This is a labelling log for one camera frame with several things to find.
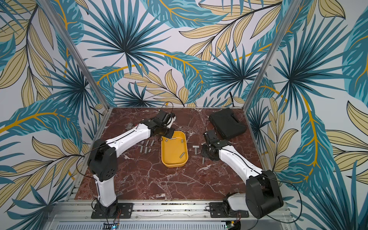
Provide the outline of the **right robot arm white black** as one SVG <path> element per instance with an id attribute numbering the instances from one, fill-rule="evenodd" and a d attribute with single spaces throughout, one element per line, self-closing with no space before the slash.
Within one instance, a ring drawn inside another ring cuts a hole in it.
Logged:
<path id="1" fill-rule="evenodd" d="M 202 145 L 201 155 L 226 163 L 246 185 L 245 193 L 225 196 L 223 210 L 226 215 L 248 211 L 260 219 L 284 206 L 275 173 L 271 170 L 264 171 L 252 164 L 227 140 L 220 140 L 214 130 L 206 131 L 204 138 L 206 143 Z"/>

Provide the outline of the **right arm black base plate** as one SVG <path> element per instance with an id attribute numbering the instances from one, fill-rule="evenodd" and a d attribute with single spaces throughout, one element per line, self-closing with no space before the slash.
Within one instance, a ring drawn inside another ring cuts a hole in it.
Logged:
<path id="1" fill-rule="evenodd" d="M 248 218 L 249 212 L 243 210 L 232 210 L 230 205 L 225 202 L 210 202 L 207 211 L 211 218 Z"/>

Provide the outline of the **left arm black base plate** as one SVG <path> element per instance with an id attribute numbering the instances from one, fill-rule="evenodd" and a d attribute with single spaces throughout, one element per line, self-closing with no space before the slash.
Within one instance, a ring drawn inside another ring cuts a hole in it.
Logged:
<path id="1" fill-rule="evenodd" d="M 109 207 L 97 203 L 91 219 L 130 219 L 132 211 L 133 203 L 113 203 Z"/>

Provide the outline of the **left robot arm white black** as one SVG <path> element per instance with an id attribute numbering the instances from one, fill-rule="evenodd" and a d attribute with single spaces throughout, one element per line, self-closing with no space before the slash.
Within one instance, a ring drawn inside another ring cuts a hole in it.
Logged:
<path id="1" fill-rule="evenodd" d="M 98 139 L 94 142 L 88 158 L 88 167 L 93 174 L 98 191 L 98 204 L 104 208 L 117 206 L 114 177 L 118 170 L 117 159 L 134 145 L 152 136 L 171 138 L 172 125 L 176 120 L 173 112 L 160 110 L 153 118 L 139 122 L 131 130 L 109 140 Z"/>

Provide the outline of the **yellow plastic storage tray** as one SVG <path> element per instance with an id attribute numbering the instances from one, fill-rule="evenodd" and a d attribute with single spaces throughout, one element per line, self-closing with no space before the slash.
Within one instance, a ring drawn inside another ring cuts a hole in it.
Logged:
<path id="1" fill-rule="evenodd" d="M 168 168 L 176 168 L 184 166 L 188 161 L 188 148 L 186 142 L 186 135 L 184 132 L 175 131 L 172 138 L 182 138 L 184 143 L 179 142 L 165 142 L 165 137 L 161 141 L 161 158 L 162 163 Z"/>

